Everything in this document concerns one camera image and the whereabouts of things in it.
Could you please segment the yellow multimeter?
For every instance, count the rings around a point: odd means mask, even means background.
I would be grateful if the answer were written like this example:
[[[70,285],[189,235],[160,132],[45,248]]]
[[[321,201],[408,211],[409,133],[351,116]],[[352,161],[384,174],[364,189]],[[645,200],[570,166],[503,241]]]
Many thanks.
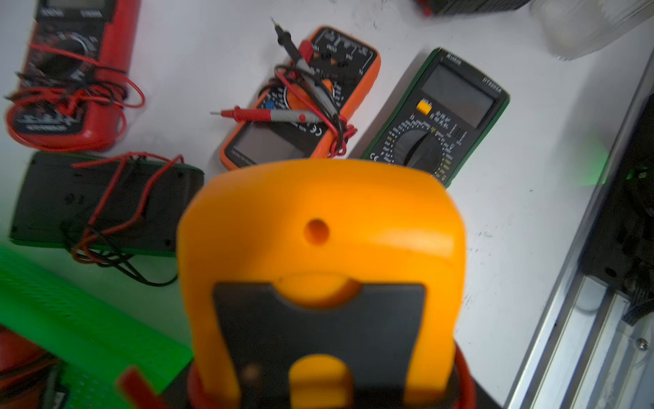
[[[178,226],[195,408],[472,408],[463,219],[420,170],[293,160],[208,182]]]

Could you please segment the orange black multimeter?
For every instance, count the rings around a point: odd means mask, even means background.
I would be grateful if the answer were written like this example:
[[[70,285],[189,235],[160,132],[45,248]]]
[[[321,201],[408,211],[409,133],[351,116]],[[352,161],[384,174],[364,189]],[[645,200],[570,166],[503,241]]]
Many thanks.
[[[358,131],[352,116],[380,72],[376,49],[333,27],[299,44],[281,25],[274,29],[289,60],[274,67],[251,107],[218,113],[238,124],[219,150],[227,170],[344,156]]]

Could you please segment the dark green multimeter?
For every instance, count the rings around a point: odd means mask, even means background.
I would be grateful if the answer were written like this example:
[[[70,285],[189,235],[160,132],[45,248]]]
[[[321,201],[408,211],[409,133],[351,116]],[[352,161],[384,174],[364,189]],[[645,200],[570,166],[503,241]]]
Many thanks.
[[[359,158],[421,170],[449,187],[509,102],[485,73],[435,49]]]

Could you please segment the green plastic basket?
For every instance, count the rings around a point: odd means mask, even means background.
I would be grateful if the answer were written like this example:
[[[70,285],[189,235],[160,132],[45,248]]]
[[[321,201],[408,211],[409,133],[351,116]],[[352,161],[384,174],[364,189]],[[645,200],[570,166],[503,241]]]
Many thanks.
[[[161,393],[192,360],[189,348],[7,248],[1,323],[63,361],[65,408],[127,408],[116,388],[126,369]]]

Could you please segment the red multimeter with leads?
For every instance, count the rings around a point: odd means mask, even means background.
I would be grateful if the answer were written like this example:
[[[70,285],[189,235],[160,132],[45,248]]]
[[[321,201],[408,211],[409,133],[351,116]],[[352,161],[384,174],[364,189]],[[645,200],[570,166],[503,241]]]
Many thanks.
[[[52,408],[61,360],[1,327],[1,407]]]

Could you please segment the red multimeter far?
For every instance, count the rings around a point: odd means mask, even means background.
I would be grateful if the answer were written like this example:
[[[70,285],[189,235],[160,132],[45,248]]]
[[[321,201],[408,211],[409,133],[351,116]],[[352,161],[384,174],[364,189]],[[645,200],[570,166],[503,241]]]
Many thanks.
[[[105,151],[146,97],[128,71],[138,1],[39,1],[5,123],[21,145],[50,153]]]

